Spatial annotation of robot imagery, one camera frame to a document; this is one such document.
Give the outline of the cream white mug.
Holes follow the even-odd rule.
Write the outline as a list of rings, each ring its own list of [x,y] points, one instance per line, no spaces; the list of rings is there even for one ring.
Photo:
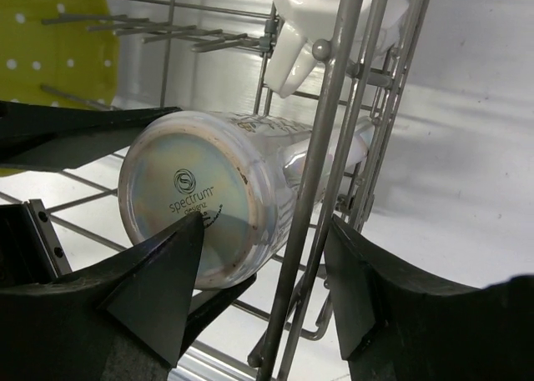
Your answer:
[[[264,81],[281,98],[293,94],[317,64],[313,44],[333,36],[340,0],[273,0],[284,20]],[[376,44],[377,57],[400,38],[410,0],[388,0]]]

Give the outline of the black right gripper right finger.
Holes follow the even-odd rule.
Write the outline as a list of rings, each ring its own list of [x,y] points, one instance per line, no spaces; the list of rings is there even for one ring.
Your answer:
[[[473,288],[417,268],[333,217],[325,267],[354,380],[530,380],[533,277]]]

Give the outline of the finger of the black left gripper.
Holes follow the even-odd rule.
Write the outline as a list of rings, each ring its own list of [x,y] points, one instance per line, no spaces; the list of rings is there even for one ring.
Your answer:
[[[75,169],[129,146],[179,107],[92,111],[1,102],[1,168]]]
[[[254,274],[245,281],[220,290],[203,291],[194,295],[185,324],[183,347],[189,348],[197,337],[232,305],[257,279]]]

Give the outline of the green polka-dot plate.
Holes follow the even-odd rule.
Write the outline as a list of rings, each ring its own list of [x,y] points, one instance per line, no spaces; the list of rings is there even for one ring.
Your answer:
[[[1,0],[1,99],[85,109],[79,99],[111,104],[119,41],[107,0]]]

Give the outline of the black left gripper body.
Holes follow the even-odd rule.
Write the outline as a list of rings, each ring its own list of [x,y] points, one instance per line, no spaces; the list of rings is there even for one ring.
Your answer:
[[[43,202],[1,206],[1,286],[50,283],[70,272]]]

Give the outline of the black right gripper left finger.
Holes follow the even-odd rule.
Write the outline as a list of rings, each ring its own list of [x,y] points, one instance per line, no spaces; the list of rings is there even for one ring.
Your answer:
[[[51,283],[1,291],[4,380],[166,379],[199,335],[204,227],[188,216]]]

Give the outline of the floral mug orange inside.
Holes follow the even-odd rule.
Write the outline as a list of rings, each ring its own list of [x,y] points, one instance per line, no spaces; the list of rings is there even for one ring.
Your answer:
[[[312,127],[281,117],[177,111],[151,122],[120,169],[132,243],[191,213],[204,224],[195,287],[229,288],[287,243]]]

